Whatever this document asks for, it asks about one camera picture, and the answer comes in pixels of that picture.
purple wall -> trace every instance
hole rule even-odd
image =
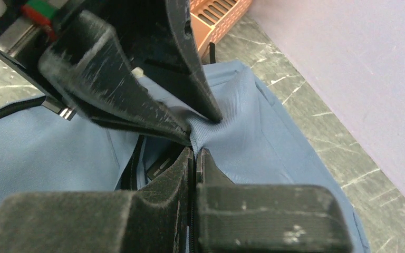
[[[249,12],[405,196],[405,1],[255,0]]]

gray marble surface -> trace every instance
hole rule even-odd
[[[216,53],[249,65],[277,95],[360,214],[372,251],[405,252],[405,198],[256,22],[244,16]],[[0,106],[38,94],[0,62]]]

orange plastic crate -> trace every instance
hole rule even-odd
[[[209,43],[221,38],[247,12],[252,0],[191,0],[191,23],[198,52],[208,53]]]

light blue garment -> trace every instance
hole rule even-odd
[[[193,149],[208,148],[235,183],[330,189],[343,210],[354,252],[370,252],[350,202],[276,96],[240,62],[207,65],[205,72],[224,115],[220,124],[205,120],[151,80],[140,81],[155,99],[186,117]],[[0,202],[16,191],[113,190],[136,141],[137,134],[109,131],[78,116],[68,122],[42,107],[8,116],[0,120]],[[147,183],[145,168],[166,144],[146,139],[138,165],[140,187]]]

zipper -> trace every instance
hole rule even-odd
[[[195,198],[191,200],[190,226],[189,226],[189,253],[195,253]]]
[[[35,99],[29,99],[25,101],[19,101],[19,102],[14,102],[9,105],[6,105],[2,108],[0,108],[0,119],[9,116],[10,114],[13,114],[15,112],[19,112],[25,109],[29,109],[32,107],[40,106],[44,100],[45,96],[42,96],[40,98],[35,98]]]

